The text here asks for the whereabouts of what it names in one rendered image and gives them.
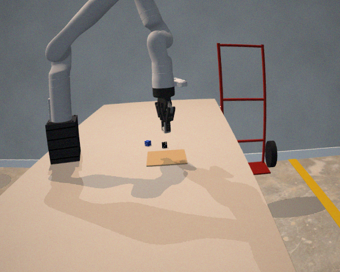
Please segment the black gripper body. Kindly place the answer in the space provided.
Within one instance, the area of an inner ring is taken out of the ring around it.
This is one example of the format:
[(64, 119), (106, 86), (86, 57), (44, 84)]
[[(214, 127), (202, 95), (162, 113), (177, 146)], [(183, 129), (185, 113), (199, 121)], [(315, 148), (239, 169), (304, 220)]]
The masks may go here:
[(170, 104), (171, 97), (175, 95), (175, 87), (170, 88), (152, 88), (153, 97), (157, 97), (158, 101), (163, 103), (164, 112), (167, 112), (168, 101)]

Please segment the tan flat mat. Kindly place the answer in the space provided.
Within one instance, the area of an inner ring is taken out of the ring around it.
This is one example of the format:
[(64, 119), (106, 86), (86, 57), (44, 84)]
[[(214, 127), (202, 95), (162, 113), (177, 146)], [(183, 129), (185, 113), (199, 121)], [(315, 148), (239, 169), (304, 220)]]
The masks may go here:
[(185, 150), (148, 151), (147, 167), (188, 164)]

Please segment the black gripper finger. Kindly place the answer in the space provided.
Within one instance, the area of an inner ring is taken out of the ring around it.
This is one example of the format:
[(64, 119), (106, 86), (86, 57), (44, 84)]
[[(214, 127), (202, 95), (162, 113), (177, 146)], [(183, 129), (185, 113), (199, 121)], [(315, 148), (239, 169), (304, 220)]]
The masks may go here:
[(163, 116), (163, 121), (164, 121), (164, 132), (170, 133), (171, 132), (171, 121), (173, 121), (176, 108), (173, 107), (169, 101), (168, 101), (167, 113), (164, 113), (163, 103), (160, 103), (160, 107), (161, 107), (161, 115)]
[(156, 111), (157, 111), (158, 117), (161, 120), (161, 130), (163, 131), (162, 127), (164, 127), (164, 121), (163, 121), (163, 116), (162, 116), (162, 112), (161, 112), (161, 109), (160, 109), (160, 102), (159, 101), (155, 102), (155, 106), (156, 106)]

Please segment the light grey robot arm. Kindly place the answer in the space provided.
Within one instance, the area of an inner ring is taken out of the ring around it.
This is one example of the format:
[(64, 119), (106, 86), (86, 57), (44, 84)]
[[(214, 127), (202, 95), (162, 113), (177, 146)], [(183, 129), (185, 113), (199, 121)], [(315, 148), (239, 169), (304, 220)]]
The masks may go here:
[[(52, 62), (49, 72), (49, 120), (72, 120), (70, 70), (71, 44), (83, 32), (97, 23), (119, 0), (89, 0), (69, 21), (66, 27), (46, 47), (46, 58)], [(186, 87), (186, 80), (173, 77), (172, 59), (167, 49), (173, 44), (173, 36), (162, 19), (154, 0), (134, 0), (143, 25), (151, 33), (147, 47), (152, 61), (152, 87)]]

